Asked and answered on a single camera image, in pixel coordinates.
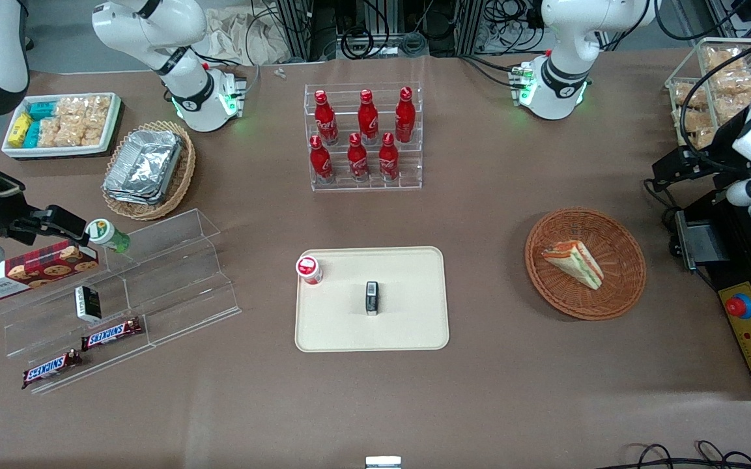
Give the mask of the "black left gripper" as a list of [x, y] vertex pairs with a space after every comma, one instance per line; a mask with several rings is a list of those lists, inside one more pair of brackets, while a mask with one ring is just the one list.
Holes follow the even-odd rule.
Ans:
[[733, 143], [746, 124], [745, 117], [733, 117], [718, 128], [706, 151], [676, 146], [672, 160], [659, 160], [652, 164], [654, 190], [665, 190], [670, 185], [708, 175], [708, 168], [718, 173], [733, 173], [735, 177], [751, 177], [748, 160], [733, 149]]

